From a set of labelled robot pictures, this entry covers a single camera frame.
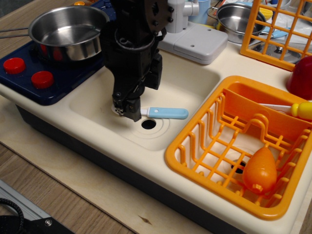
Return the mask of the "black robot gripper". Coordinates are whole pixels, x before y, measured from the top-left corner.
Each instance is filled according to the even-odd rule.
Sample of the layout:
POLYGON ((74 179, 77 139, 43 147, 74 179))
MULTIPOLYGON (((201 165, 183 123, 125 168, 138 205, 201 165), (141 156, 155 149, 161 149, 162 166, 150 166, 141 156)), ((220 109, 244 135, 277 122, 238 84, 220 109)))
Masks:
POLYGON ((113 0, 111 5, 116 19, 101 30, 100 45, 104 64, 115 78, 112 110, 137 122, 141 105, 136 90, 144 84, 174 9, 166 0, 113 0))

